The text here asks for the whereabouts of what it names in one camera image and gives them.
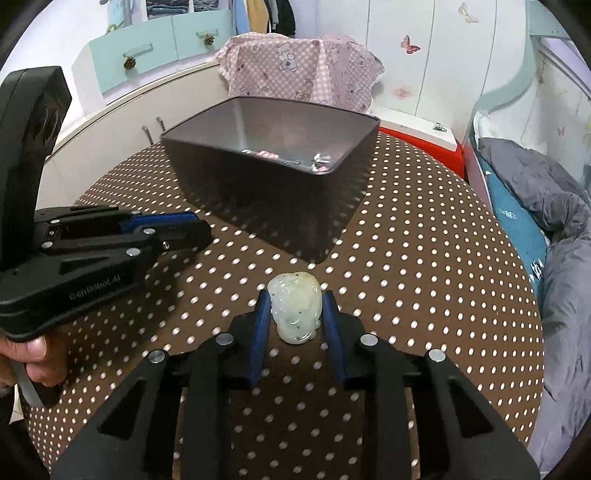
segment finger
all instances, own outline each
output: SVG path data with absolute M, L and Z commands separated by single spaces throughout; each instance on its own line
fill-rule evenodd
M 27 364 L 27 375 L 46 387 L 55 387 L 66 379 L 67 365 L 65 361 L 53 360 L 40 364 Z
M 0 391 L 13 387 L 17 383 L 14 377 L 10 361 L 3 355 L 0 355 Z
M 15 343 L 0 335 L 0 354 L 22 363 L 42 361 L 47 354 L 47 341 L 42 336 L 27 343 Z
M 49 361 L 54 358 L 59 358 L 65 361 L 67 352 L 66 335 L 58 330 L 53 330 L 50 333 L 45 334 L 44 338 L 47 350 L 46 355 L 41 362 Z

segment white cabinet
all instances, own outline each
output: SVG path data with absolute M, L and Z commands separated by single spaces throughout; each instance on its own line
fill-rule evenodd
M 228 90 L 217 64 L 194 67 L 115 102 L 66 137 L 41 177 L 37 208 L 71 205 L 99 178 L 150 145 L 166 128 L 224 100 Z

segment drawer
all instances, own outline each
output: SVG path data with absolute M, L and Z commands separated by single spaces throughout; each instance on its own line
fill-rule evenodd
M 174 36 L 177 40 L 179 59 L 215 52 L 226 40 L 235 35 L 230 10 L 210 10 L 173 17 Z M 212 35 L 213 44 L 205 44 L 205 37 Z
M 171 17 L 156 18 L 115 30 L 89 43 L 102 93 L 141 73 L 178 60 Z M 125 70 L 125 57 L 136 65 Z

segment brown tablecloth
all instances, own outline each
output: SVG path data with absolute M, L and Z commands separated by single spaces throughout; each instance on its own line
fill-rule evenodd
M 81 198 L 163 213 L 185 202 L 163 146 L 124 161 Z M 275 275 L 305 270 L 344 311 L 403 351 L 445 350 L 527 444 L 540 405 L 543 344 L 535 297 L 505 232 L 474 191 L 427 154 L 380 134 L 366 197 L 330 257 L 306 264 L 196 210 L 214 243 L 163 255 L 146 287 L 69 327 L 72 369 L 60 404 L 32 409 L 50 466 L 147 350 L 180 353 L 252 310 Z M 356 479 L 363 396 L 330 378 L 319 336 L 287 345 L 271 328 L 263 378 L 232 396 L 230 471 L 252 479 Z M 414 423 L 409 422 L 414 438 Z M 175 457 L 183 454 L 182 440 Z M 418 457 L 409 459 L 418 474 Z

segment gray comforter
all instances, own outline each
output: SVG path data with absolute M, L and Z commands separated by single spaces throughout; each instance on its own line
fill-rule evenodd
M 556 161 L 509 140 L 479 150 L 507 189 L 551 235 L 544 266 L 544 393 L 528 450 L 542 473 L 591 413 L 591 202 Z

